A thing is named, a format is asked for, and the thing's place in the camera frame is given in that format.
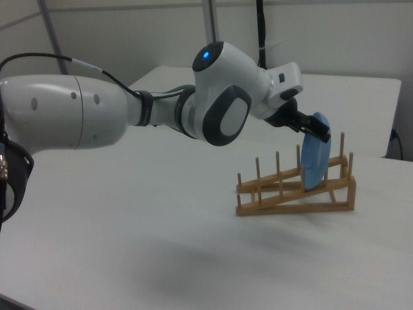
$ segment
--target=wooden peg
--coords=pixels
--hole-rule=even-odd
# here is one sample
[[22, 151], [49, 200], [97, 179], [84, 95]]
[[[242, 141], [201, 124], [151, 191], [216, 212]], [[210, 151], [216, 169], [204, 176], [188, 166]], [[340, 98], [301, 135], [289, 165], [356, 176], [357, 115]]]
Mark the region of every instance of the wooden peg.
[[329, 193], [330, 193], [331, 201], [332, 201], [332, 202], [337, 202], [336, 195], [334, 194], [334, 192], [333, 192], [333, 191], [329, 191]]
[[239, 194], [237, 194], [237, 202], [238, 202], [238, 208], [241, 208], [241, 197]]
[[261, 203], [261, 174], [259, 173], [259, 159], [256, 157], [258, 203]]
[[301, 192], [305, 191], [304, 184], [305, 184], [305, 166], [301, 167]]
[[279, 175], [279, 152], [276, 152], [277, 175]]
[[299, 161], [299, 144], [297, 144], [297, 169], [299, 170], [300, 167], [301, 166], [301, 164], [300, 164], [300, 161]]
[[350, 158], [348, 159], [348, 172], [347, 179], [351, 180], [351, 172], [353, 169], [353, 152], [350, 152]]
[[344, 154], [344, 132], [342, 132], [340, 136], [340, 159], [343, 158], [343, 154]]
[[347, 203], [349, 210], [354, 210], [354, 202], [356, 200], [356, 180], [351, 179], [347, 190]]
[[256, 169], [257, 169], [257, 179], [260, 179], [260, 173], [259, 173], [259, 159], [256, 157]]
[[279, 173], [279, 196], [283, 196], [283, 173]]

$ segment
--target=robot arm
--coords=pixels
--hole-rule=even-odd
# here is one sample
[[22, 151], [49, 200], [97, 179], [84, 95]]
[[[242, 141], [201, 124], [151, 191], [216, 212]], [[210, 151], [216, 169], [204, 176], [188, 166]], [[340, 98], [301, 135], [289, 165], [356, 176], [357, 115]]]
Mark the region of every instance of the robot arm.
[[303, 90], [297, 64], [264, 70], [231, 44], [216, 42], [198, 53], [192, 69], [195, 86], [163, 94], [142, 91], [138, 96], [120, 82], [123, 88], [88, 77], [38, 75], [1, 80], [0, 112], [8, 139], [0, 132], [0, 142], [6, 145], [3, 158], [9, 166], [3, 220], [23, 199], [32, 154], [111, 145], [129, 125], [167, 125], [222, 146], [238, 137], [251, 114], [275, 127], [289, 126], [323, 141], [329, 139], [327, 126], [297, 111], [294, 96]]

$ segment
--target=metal connector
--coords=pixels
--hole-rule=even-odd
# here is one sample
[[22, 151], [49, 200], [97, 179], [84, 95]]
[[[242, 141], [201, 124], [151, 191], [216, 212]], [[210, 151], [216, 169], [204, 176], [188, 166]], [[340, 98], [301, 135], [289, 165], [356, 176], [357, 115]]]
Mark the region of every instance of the metal connector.
[[6, 156], [0, 155], [0, 180], [7, 181], [8, 179], [8, 165]]

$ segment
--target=blue dish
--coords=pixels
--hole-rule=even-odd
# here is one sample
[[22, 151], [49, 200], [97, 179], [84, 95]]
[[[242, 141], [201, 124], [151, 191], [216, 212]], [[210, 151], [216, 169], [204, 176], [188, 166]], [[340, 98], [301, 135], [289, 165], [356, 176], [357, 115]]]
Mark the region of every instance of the blue dish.
[[[330, 126], [327, 118], [322, 113], [316, 112], [313, 116]], [[313, 189], [323, 179], [324, 173], [328, 169], [330, 150], [331, 138], [327, 143], [324, 143], [311, 134], [305, 134], [301, 150], [301, 166], [305, 166], [305, 189]]]

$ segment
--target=white table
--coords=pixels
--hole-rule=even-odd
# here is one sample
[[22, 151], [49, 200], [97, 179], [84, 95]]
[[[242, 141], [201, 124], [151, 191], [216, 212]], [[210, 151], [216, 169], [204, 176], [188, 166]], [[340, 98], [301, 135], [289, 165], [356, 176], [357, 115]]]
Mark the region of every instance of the white table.
[[[131, 87], [155, 92], [184, 84], [194, 84], [191, 68], [157, 67]], [[344, 131], [349, 150], [372, 157], [386, 155], [399, 80], [303, 74], [303, 84], [304, 91], [296, 96], [298, 109], [308, 115], [322, 112], [328, 118], [333, 149], [339, 147], [339, 134]], [[247, 119], [239, 138], [285, 146], [303, 142], [302, 134], [286, 127], [275, 129], [252, 117]]]
[[411, 309], [412, 163], [356, 152], [353, 212], [235, 216], [237, 172], [259, 156], [273, 173], [276, 150], [289, 169], [294, 144], [133, 127], [36, 154], [0, 234], [0, 293], [41, 310]]

